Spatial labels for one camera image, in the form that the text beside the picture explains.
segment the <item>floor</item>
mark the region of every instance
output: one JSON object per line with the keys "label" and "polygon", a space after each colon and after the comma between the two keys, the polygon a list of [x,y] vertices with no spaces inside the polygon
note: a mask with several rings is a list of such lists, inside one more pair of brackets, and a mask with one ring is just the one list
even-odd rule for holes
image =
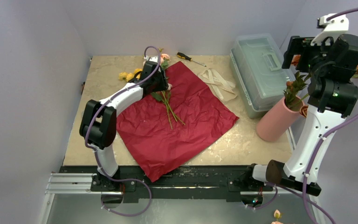
{"label": "floor", "polygon": [[[264,202],[273,194],[264,194]],[[121,204],[115,210],[138,212],[147,204]],[[225,200],[154,199],[150,208],[137,217],[121,217],[101,209],[100,195],[56,195],[48,224],[271,224],[276,209],[284,224],[311,224],[303,202],[293,194],[279,194],[268,207],[246,210],[242,203]]]}

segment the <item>screwdriver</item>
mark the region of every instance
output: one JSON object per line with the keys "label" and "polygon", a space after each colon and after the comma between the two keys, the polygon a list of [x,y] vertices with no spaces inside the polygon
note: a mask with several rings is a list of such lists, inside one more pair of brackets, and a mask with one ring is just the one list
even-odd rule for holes
{"label": "screwdriver", "polygon": [[195,62],[195,63],[197,63],[197,64],[200,64],[200,65],[206,67],[206,65],[204,65],[203,63],[196,62],[196,61],[193,60],[191,57],[189,57],[189,56],[187,56],[187,55],[185,55],[185,54],[183,54],[183,53],[178,52],[178,53],[176,54],[176,56],[178,56],[178,57],[180,57],[180,58],[182,58],[182,59],[191,61],[191,62]]}

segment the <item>red wrapping paper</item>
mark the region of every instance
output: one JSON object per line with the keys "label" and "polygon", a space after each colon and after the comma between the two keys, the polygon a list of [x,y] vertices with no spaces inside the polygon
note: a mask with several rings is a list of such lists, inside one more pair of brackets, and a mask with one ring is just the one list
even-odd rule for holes
{"label": "red wrapping paper", "polygon": [[156,181],[214,143],[233,127],[238,117],[182,62],[166,70],[172,84],[169,103],[186,125],[171,116],[152,96],[132,104],[117,117],[117,131],[128,151]]}

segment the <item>container lid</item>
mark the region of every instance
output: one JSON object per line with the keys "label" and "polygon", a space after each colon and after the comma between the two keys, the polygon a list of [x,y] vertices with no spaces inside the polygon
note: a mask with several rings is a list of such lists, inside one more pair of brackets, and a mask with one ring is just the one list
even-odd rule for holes
{"label": "container lid", "polygon": [[286,82],[294,80],[291,70],[282,69],[283,56],[270,34],[237,37],[254,76],[260,98],[283,95]]}

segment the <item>plastic storage box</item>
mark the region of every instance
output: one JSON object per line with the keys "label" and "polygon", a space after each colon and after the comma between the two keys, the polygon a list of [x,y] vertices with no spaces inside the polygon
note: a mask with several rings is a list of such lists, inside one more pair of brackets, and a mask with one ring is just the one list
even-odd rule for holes
{"label": "plastic storage box", "polygon": [[283,55],[270,34],[237,37],[232,49],[253,108],[270,110],[282,97],[291,70],[282,69]]}
{"label": "plastic storage box", "polygon": [[241,98],[243,100],[243,103],[245,104],[245,109],[246,109],[246,112],[248,113],[248,116],[250,118],[252,118],[252,119],[253,118],[261,118],[262,116],[264,116],[268,112],[268,110],[261,110],[260,111],[260,110],[256,110],[253,107],[252,101],[250,100],[248,91],[246,90],[245,84],[243,83],[242,77],[240,75],[240,71],[238,70],[237,64],[235,62],[232,50],[231,50],[231,53],[230,53],[230,57],[231,57],[230,67],[231,67],[231,70],[233,71],[234,79],[238,84],[238,89],[239,89],[239,92],[240,92],[240,96],[241,96]]}

